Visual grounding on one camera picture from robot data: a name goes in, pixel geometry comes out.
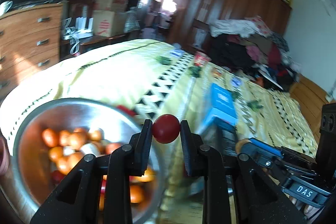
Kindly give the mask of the person's right hand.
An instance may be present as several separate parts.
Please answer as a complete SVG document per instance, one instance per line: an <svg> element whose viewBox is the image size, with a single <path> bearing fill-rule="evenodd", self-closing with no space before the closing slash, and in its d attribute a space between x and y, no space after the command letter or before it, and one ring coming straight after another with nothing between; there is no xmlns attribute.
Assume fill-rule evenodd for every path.
<svg viewBox="0 0 336 224"><path fill-rule="evenodd" d="M310 222L314 221L320 214L321 208L312 207L311 205L305 204L294 197L289 196L291 203L303 214L305 215L306 219Z"/></svg>

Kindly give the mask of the person's left hand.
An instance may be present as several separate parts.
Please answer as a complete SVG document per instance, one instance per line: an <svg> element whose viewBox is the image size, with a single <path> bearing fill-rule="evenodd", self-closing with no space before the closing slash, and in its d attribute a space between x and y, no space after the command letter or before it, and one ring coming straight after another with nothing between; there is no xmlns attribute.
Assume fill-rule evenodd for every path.
<svg viewBox="0 0 336 224"><path fill-rule="evenodd" d="M10 154L6 139L0 137L0 176L3 176L10 166Z"/></svg>

